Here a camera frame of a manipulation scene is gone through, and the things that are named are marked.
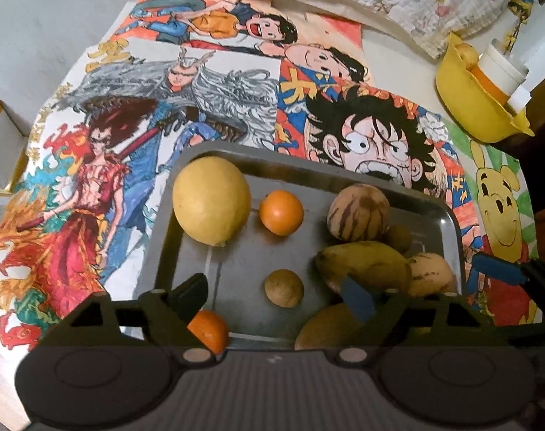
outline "orange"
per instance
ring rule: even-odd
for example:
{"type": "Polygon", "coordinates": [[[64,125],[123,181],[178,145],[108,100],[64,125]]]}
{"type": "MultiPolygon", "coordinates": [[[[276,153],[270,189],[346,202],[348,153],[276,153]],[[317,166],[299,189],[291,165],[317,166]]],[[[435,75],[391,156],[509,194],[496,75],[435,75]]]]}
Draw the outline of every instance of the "orange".
{"type": "Polygon", "coordinates": [[[214,354],[223,353],[227,348],[229,329],[225,321],[213,311],[199,311],[187,329],[214,354]]]}
{"type": "Polygon", "coordinates": [[[275,235],[287,237],[301,226],[304,209],[294,194],[276,190],[261,201],[259,217],[275,235]]]}

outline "ribbed gray panel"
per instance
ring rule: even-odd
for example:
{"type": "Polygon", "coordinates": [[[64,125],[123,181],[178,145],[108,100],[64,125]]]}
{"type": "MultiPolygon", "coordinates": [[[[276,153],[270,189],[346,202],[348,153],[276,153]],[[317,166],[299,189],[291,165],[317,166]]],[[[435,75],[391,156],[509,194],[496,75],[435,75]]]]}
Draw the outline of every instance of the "ribbed gray panel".
{"type": "MultiPolygon", "coordinates": [[[[322,352],[239,352],[188,371],[157,409],[116,431],[432,431],[395,409],[368,374],[322,352]]],[[[515,422],[489,428],[521,431],[515,422]]],[[[56,431],[34,424],[28,431],[56,431]]]]}

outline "cartoon eye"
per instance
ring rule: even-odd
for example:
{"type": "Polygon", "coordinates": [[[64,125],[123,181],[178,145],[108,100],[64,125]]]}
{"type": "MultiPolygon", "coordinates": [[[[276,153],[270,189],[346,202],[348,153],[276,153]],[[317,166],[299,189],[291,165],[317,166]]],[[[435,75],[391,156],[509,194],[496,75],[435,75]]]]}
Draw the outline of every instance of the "cartoon eye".
{"type": "Polygon", "coordinates": [[[401,140],[392,140],[388,146],[390,154],[400,162],[408,160],[408,145],[401,140]]]}
{"type": "Polygon", "coordinates": [[[368,138],[356,131],[352,131],[346,135],[346,146],[351,152],[355,152],[356,154],[364,154],[370,148],[368,138]]]}

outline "striped melon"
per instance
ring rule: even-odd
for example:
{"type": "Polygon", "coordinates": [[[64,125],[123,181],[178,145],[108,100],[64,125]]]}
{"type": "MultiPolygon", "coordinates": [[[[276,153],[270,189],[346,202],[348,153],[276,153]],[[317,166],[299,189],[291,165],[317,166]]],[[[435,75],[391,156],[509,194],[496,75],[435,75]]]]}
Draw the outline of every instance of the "striped melon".
{"type": "Polygon", "coordinates": [[[389,214],[390,204],[381,190],[357,183],[335,198],[326,224],[332,236],[342,241],[378,240],[388,228],[389,214]]]}

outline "black hair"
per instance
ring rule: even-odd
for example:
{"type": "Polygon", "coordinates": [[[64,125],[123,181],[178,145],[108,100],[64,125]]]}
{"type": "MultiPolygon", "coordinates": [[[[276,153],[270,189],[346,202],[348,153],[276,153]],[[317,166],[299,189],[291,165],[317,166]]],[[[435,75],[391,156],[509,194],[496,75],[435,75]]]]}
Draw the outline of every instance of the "black hair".
{"type": "Polygon", "coordinates": [[[297,28],[291,21],[278,14],[263,14],[261,18],[269,18],[278,22],[278,30],[283,35],[283,39],[278,42],[282,43],[295,43],[298,40],[297,28]]]}
{"type": "Polygon", "coordinates": [[[335,47],[327,48],[326,50],[331,52],[332,56],[335,57],[335,59],[337,59],[344,66],[346,66],[350,73],[350,78],[352,79],[352,81],[354,81],[355,83],[360,83],[364,80],[364,76],[366,75],[366,68],[361,62],[355,60],[351,56],[346,55],[346,53],[342,53],[335,47]]]}
{"type": "Polygon", "coordinates": [[[426,135],[419,133],[418,120],[409,119],[404,106],[396,107],[394,99],[381,99],[372,95],[359,95],[360,86],[354,86],[346,94],[341,91],[336,100],[328,99],[321,91],[314,97],[306,97],[306,108],[309,111],[308,120],[320,131],[313,134],[311,145],[318,150],[318,158],[332,161],[331,157],[324,150],[324,138],[328,134],[336,137],[339,145],[339,152],[349,152],[348,141],[343,137],[342,128],[346,119],[354,115],[351,126],[354,126],[367,116],[378,119],[391,134],[392,131],[404,132],[408,143],[408,154],[422,162],[422,177],[415,181],[412,187],[417,191],[424,191],[428,188],[434,189],[434,185],[428,180],[424,172],[432,172],[435,169],[435,162],[430,155],[434,150],[432,144],[427,144],[426,135]]]}

